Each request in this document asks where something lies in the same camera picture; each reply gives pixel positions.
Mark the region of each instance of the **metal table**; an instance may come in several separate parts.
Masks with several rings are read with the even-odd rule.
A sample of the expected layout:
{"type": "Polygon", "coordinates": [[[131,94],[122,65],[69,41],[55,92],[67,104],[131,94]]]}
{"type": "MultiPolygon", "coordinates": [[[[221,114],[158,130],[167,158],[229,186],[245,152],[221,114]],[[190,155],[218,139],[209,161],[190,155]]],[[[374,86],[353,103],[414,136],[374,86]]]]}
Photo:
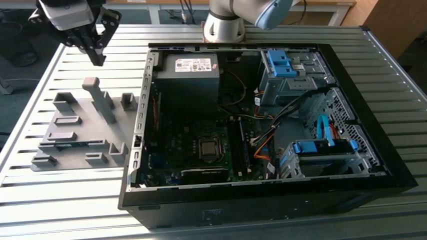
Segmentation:
{"type": "Polygon", "coordinates": [[[54,116],[58,92],[82,90],[83,78],[101,78],[111,97],[139,94],[149,42],[197,42],[199,26],[123,25],[105,53],[105,67],[73,47],[59,47],[0,155],[0,236],[11,239],[426,239],[427,98],[373,34],[357,27],[247,28],[249,42],[333,45],[420,187],[382,198],[347,214],[289,220],[170,228],[150,232],[118,210],[122,168],[33,172],[38,144],[54,116]]]}

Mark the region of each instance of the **sticker label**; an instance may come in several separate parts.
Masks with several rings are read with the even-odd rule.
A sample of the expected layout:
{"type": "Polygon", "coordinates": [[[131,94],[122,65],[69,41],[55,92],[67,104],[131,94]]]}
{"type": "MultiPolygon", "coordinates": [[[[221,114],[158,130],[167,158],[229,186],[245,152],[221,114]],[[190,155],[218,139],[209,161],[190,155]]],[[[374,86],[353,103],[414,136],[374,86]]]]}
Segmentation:
{"type": "Polygon", "coordinates": [[[257,106],[262,105],[262,99],[259,97],[255,97],[255,105],[257,106]]]}
{"type": "Polygon", "coordinates": [[[211,72],[211,58],[177,59],[175,72],[211,72]]]}
{"type": "Polygon", "coordinates": [[[222,215],[222,209],[209,209],[202,211],[202,220],[215,221],[222,215]]]}
{"type": "Polygon", "coordinates": [[[275,174],[277,168],[275,168],[275,166],[274,166],[271,163],[269,163],[267,168],[269,168],[270,172],[271,172],[273,174],[275,174]]]}

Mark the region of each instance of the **robotic arm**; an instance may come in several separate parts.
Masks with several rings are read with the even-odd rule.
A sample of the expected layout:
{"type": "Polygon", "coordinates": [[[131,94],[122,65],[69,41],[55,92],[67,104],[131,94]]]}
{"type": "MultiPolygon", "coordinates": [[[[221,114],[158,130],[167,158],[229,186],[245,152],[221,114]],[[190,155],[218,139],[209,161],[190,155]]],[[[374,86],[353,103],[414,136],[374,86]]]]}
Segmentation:
{"type": "Polygon", "coordinates": [[[246,35],[245,21],[265,30],[274,29],[299,0],[211,0],[203,27],[205,40],[238,43],[246,35]]]}
{"type": "Polygon", "coordinates": [[[38,0],[30,21],[65,45],[77,45],[95,66],[103,66],[107,46],[119,27],[122,14],[103,8],[106,0],[38,0]],[[97,20],[106,28],[102,34],[97,30],[97,20]]]}
{"type": "MultiPolygon", "coordinates": [[[[103,66],[103,50],[119,27],[122,14],[106,9],[107,0],[37,0],[30,21],[41,25],[65,45],[77,45],[95,66],[103,66]],[[98,33],[97,21],[106,28],[98,33]]],[[[211,0],[210,14],[203,27],[205,40],[213,43],[238,43],[246,35],[245,21],[262,29],[282,22],[299,0],[211,0]]]]}

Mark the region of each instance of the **yellow wire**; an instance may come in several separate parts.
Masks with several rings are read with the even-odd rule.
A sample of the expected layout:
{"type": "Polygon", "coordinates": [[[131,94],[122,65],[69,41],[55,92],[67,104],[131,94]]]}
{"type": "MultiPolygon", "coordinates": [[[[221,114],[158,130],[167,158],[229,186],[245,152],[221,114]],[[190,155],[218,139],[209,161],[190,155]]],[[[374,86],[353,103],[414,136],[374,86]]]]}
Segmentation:
{"type": "Polygon", "coordinates": [[[235,105],[235,104],[238,104],[238,103],[242,102],[242,100],[243,100],[243,99],[246,98],[246,96],[247,96],[247,86],[246,86],[245,82],[242,81],[242,79],[238,77],[238,75],[237,75],[233,71],[225,69],[225,72],[229,72],[229,73],[231,73],[231,75],[234,75],[234,77],[239,80],[239,82],[241,82],[241,84],[242,84],[242,87],[243,87],[242,98],[241,98],[238,101],[235,101],[235,102],[230,102],[230,103],[226,103],[226,104],[222,105],[222,106],[226,107],[226,106],[231,106],[231,105],[235,105]]]}
{"type": "Polygon", "coordinates": [[[255,117],[263,118],[265,115],[258,115],[258,112],[259,112],[258,110],[259,110],[259,108],[261,108],[259,106],[255,107],[254,115],[255,115],[255,117]]]}
{"type": "Polygon", "coordinates": [[[259,155],[261,151],[262,151],[262,148],[265,147],[265,145],[269,143],[270,139],[273,139],[275,133],[273,133],[270,135],[270,137],[267,138],[267,140],[263,142],[263,144],[261,145],[259,149],[257,150],[255,154],[254,154],[254,157],[257,158],[257,156],[259,155]]]}
{"type": "Polygon", "coordinates": [[[266,156],[255,156],[255,158],[257,158],[257,159],[266,159],[266,160],[269,160],[269,161],[271,160],[270,157],[266,157],[266,156]]]}

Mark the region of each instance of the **cable cord on floor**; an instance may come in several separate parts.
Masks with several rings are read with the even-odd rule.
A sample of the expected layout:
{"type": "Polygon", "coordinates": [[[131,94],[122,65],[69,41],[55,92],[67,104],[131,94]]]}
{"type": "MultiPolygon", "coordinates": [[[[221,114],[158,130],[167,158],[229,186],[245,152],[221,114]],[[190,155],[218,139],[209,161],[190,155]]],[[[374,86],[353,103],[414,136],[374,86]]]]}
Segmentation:
{"type": "Polygon", "coordinates": [[[30,80],[41,82],[41,79],[37,78],[15,78],[15,79],[5,79],[5,81],[21,81],[21,80],[30,80]]]}
{"type": "Polygon", "coordinates": [[[306,12],[307,12],[307,0],[303,0],[305,1],[305,10],[302,11],[302,15],[301,15],[301,19],[297,20],[295,22],[290,23],[289,25],[301,25],[302,24],[302,21],[305,19],[305,16],[306,16],[306,12]]]}

